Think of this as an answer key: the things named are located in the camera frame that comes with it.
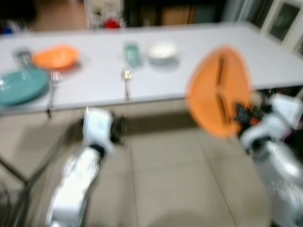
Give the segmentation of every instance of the table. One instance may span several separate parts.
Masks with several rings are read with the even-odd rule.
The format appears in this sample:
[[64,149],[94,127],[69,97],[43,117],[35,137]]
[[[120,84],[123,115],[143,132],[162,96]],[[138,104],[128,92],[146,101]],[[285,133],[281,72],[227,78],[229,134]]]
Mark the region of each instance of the table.
[[[135,41],[142,52],[155,41],[173,42],[179,51],[175,70],[159,71],[145,59],[132,70],[130,103],[183,98],[187,82],[198,63],[215,48],[235,47],[245,59],[251,76],[251,89],[303,84],[303,61],[258,33],[247,23],[132,28],[116,31],[44,32],[17,35],[0,40],[0,74],[16,68],[13,52],[29,47],[33,52],[52,45],[69,44],[81,53],[80,67],[62,81],[54,96],[54,109],[124,104],[121,79],[125,68],[122,50]],[[43,112],[49,94],[24,105],[0,108],[2,114]]]

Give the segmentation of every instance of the green plate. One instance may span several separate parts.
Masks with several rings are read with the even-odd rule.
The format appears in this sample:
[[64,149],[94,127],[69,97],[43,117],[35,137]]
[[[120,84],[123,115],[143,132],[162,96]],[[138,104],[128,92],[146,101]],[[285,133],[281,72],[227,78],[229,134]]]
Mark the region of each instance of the green plate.
[[0,77],[0,105],[17,105],[42,95],[48,89],[48,75],[43,70],[27,69]]

